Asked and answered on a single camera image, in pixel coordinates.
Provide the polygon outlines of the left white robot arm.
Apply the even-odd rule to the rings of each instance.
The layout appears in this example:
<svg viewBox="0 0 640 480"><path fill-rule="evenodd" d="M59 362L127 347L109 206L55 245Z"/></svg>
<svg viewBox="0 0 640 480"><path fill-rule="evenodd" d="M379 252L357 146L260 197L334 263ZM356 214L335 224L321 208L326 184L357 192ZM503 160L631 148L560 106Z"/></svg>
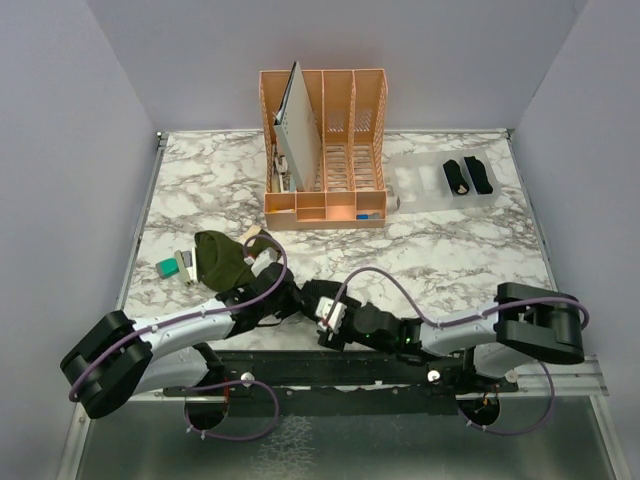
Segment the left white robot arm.
<svg viewBox="0 0 640 480"><path fill-rule="evenodd" d="M302 303L293 273L275 262L253 281L173 315L131 319L112 311L61 360L68 398L90 418L105 417L137 393L170 385L150 373L160 359L252 331L269 316L286 318Z"/></svg>

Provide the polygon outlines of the black patterned boxer underwear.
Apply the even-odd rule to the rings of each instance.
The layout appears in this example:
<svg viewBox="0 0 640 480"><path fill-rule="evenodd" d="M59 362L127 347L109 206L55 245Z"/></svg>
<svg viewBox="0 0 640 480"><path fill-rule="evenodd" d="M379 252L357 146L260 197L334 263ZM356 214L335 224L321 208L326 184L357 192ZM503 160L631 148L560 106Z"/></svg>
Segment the black patterned boxer underwear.
<svg viewBox="0 0 640 480"><path fill-rule="evenodd" d="M309 280L301 287L301 312L323 331L338 332L342 323L362 306L344 290L333 313L329 314L341 287L341 282L331 280Z"/></svg>

